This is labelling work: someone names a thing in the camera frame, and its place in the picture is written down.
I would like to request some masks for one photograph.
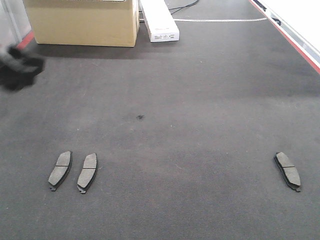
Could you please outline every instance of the black cable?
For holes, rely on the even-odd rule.
[[[179,12],[182,9],[192,7],[192,6],[196,5],[199,2],[200,2],[200,0],[195,0],[194,2],[192,2],[192,3],[188,4],[188,5],[185,5],[185,6],[178,6],[178,7],[169,8],[169,11],[177,9],[177,11],[171,12],[171,15],[172,15],[172,14],[175,14],[176,12]]]

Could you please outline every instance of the brake pad friction material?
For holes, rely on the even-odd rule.
[[[72,152],[66,151],[60,154],[56,161],[55,167],[49,176],[49,184],[51,191],[56,191],[59,185],[67,177],[72,164]]]
[[[296,192],[300,192],[300,176],[295,165],[289,160],[288,156],[283,152],[277,152],[274,160],[281,170],[286,184]]]
[[[77,188],[82,194],[85,194],[94,181],[97,174],[98,160],[97,154],[92,153],[86,156],[82,171],[79,175]]]

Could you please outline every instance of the black object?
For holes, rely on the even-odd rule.
[[[72,152],[66,151],[61,153],[48,180],[51,191],[56,191],[59,185],[65,180],[70,171],[71,164]]]
[[[267,8],[258,0],[253,0],[263,11],[266,11]]]
[[[34,78],[44,70],[44,58],[27,50],[10,46],[0,54],[0,83],[8,90],[17,91],[34,84]]]
[[[272,19],[279,25],[281,26],[281,21],[278,18],[272,17]]]
[[[83,168],[78,178],[77,187],[82,194],[85,194],[94,181],[98,168],[97,154],[92,153],[86,156]]]
[[[298,170],[296,169],[295,165],[289,160],[288,156],[283,152],[277,152],[274,156],[274,160],[280,168],[286,184],[296,192],[300,192],[300,176]]]

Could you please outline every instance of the white tape line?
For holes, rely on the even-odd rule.
[[[266,17],[255,19],[174,19],[176,22],[190,22],[190,23],[243,23],[243,22],[259,22],[267,20]]]

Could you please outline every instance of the dark spot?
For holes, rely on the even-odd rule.
[[[145,119],[145,115],[138,115],[136,116],[136,119],[138,119],[139,121],[143,121]]]

